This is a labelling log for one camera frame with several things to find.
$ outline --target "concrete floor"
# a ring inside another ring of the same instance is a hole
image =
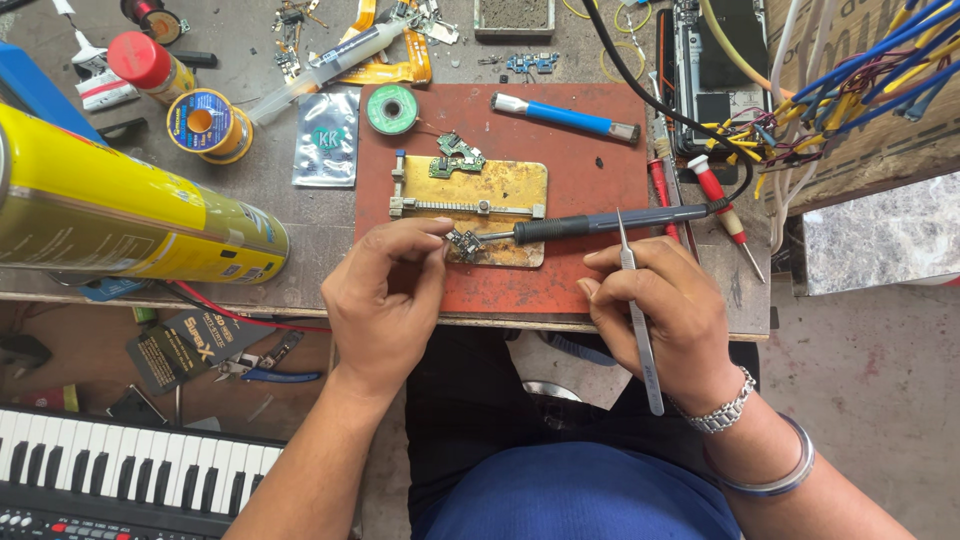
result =
[[[762,392],[918,538],[960,528],[960,289],[885,286],[797,299],[775,282],[780,329],[760,345]],[[551,380],[609,407],[629,375],[550,349],[531,332],[511,344],[524,379]],[[404,396],[380,426],[364,488],[364,537],[410,537]]]

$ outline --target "brass pcb holder plate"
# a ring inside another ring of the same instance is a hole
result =
[[[531,209],[546,206],[546,167],[528,161],[487,160],[483,170],[465,172],[455,170],[450,178],[430,178],[430,161],[426,156],[407,156],[403,162],[406,184],[403,197],[437,203],[477,204],[490,201],[494,207]],[[511,231],[517,221],[530,221],[530,216],[492,212],[489,215],[447,210],[405,210],[404,217],[449,217],[457,231],[501,233]],[[465,260],[456,248],[446,255],[448,262],[490,264],[537,268],[543,264],[543,242],[517,246],[510,240],[484,244],[473,260]]]

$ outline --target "wire cutter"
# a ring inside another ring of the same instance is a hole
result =
[[[636,256],[634,250],[627,243],[627,232],[623,229],[623,218],[620,209],[616,209],[616,220],[620,225],[620,269],[636,270]],[[643,311],[630,301],[630,318],[634,323],[636,347],[640,352],[640,368],[643,369],[643,382],[647,387],[647,400],[650,402],[650,412],[663,416],[663,396],[660,394],[660,380],[657,378],[657,365],[654,364],[654,350],[650,345],[650,334],[647,333],[647,322]]]
[[[264,356],[238,355],[220,362],[217,371],[220,372],[214,382],[225,380],[230,376],[239,375],[241,380],[261,380],[264,382],[308,382],[320,378],[320,372],[310,373],[275,373],[273,369],[287,356],[291,349],[300,343],[303,332],[291,330],[283,335],[283,339]]]

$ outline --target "blue shirt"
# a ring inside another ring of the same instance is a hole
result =
[[[740,529],[720,491],[692,473],[577,442],[489,457],[423,514],[412,538],[737,540]]]

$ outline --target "black piano key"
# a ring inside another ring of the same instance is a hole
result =
[[[73,478],[70,480],[70,491],[80,493],[84,490],[84,477],[86,476],[86,463],[90,460],[90,450],[83,450],[77,454],[77,459],[73,462]]]
[[[13,447],[13,457],[10,462],[10,483],[20,483],[20,476],[23,474],[23,463],[27,460],[27,447],[30,445],[27,441],[17,443]]]
[[[260,485],[260,481],[263,480],[263,475],[253,475],[253,481],[250,482],[250,495],[253,496],[253,492],[256,491],[256,486]]]
[[[140,463],[140,474],[136,478],[136,491],[133,493],[133,500],[138,503],[145,503],[147,501],[147,488],[150,487],[150,474],[154,470],[154,461],[152,459],[144,459],[143,463]]]
[[[63,447],[55,446],[47,457],[47,474],[43,479],[43,487],[53,489],[57,487],[57,475],[60,473],[60,460],[63,459]]]
[[[117,484],[117,499],[125,501],[130,494],[130,484],[133,481],[133,465],[136,464],[136,457],[128,456],[120,464],[120,479]]]
[[[154,488],[154,504],[157,506],[163,506],[163,499],[167,496],[167,481],[170,480],[170,467],[172,464],[169,461],[164,461],[160,463],[160,466],[156,468],[156,487]]]
[[[43,455],[47,452],[47,445],[38,444],[30,451],[30,464],[27,465],[27,485],[35,487],[40,482],[40,466],[43,465]]]
[[[213,489],[216,487],[217,474],[220,471],[215,467],[210,467],[206,471],[204,479],[204,491],[200,494],[200,511],[204,514],[210,513],[210,507],[213,506]]]
[[[197,490],[197,478],[200,476],[200,465],[190,465],[183,477],[183,495],[180,498],[180,508],[189,510],[193,504],[193,494]]]
[[[240,513],[240,500],[243,498],[243,484],[247,479],[247,474],[243,471],[237,471],[233,477],[233,488],[230,490],[229,516],[237,517]]]
[[[107,473],[107,460],[110,458],[106,452],[100,452],[93,460],[93,471],[90,472],[90,495],[99,497],[104,489],[104,475]]]

